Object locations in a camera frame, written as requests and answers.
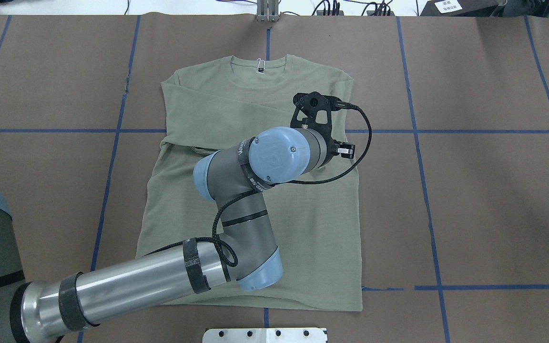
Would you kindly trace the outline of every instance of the robotic arm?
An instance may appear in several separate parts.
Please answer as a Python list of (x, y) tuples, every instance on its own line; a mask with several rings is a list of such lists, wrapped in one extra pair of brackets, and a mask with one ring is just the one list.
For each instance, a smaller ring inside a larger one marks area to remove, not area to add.
[[(277, 282), (283, 266), (261, 193), (284, 182), (301, 183), (294, 179), (333, 156), (352, 159), (355, 153), (354, 145), (332, 139), (331, 111), (358, 107), (316, 92), (297, 94), (294, 104), (290, 128), (268, 129), (196, 164), (196, 188), (219, 208), (212, 237), (187, 239), (60, 282), (25, 283), (9, 210), (0, 196), (0, 343), (52, 342), (231, 280), (245, 291)], [(303, 120), (299, 111), (306, 115)], [(327, 123), (316, 123), (318, 111), (326, 111)], [(224, 232), (218, 235), (219, 220)]]

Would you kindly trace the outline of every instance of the white floor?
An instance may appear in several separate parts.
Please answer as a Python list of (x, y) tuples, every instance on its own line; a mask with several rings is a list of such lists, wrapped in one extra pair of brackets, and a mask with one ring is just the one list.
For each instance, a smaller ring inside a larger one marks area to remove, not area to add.
[[(116, 15), (124, 14), (127, 0), (14, 0), (0, 4), (0, 14), (25, 15)], [(294, 11), (311, 15), (318, 0), (281, 0), (280, 11)], [(418, 0), (423, 9), (427, 0)], [(218, 2), (216, 0), (130, 0), (129, 14), (139, 15), (156, 11), (167, 14), (216, 14), (255, 13), (255, 5), (249, 2)], [(363, 4), (341, 1), (345, 15), (361, 15)], [(415, 0), (393, 0), (392, 11), (398, 16), (416, 16)]]

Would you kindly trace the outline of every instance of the white mounting plate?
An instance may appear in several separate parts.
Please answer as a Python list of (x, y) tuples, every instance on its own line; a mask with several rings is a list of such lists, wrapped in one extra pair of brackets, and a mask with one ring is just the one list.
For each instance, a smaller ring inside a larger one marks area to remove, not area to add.
[(203, 343), (327, 343), (327, 329), (209, 329), (203, 335)]

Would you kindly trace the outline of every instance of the t-shirt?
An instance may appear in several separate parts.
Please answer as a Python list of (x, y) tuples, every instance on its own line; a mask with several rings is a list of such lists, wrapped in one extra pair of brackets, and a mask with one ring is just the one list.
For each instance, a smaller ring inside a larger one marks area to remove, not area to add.
[[(348, 101), (353, 79), (342, 70), (287, 55), (266, 61), (235, 56), (174, 72), (162, 91), (166, 137), (152, 177), (137, 257), (191, 237), (211, 236), (217, 206), (194, 188), (194, 165), (275, 126), (289, 126), (296, 93), (318, 91)], [(346, 111), (332, 112), (332, 136), (348, 141)], [(353, 161), (334, 157), (299, 180), (324, 180)], [(357, 170), (321, 185), (281, 184), (264, 192), (283, 262), (283, 277), (258, 291), (235, 282), (168, 304), (196, 303), (305, 310), (361, 311)]]

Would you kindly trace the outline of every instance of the white bracket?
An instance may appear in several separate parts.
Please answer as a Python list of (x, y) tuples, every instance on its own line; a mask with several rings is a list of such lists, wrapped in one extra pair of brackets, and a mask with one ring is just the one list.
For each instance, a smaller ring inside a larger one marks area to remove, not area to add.
[(257, 21), (279, 21), (278, 0), (257, 0)]
[(327, 329), (209, 329), (203, 335), (203, 343), (327, 343)]

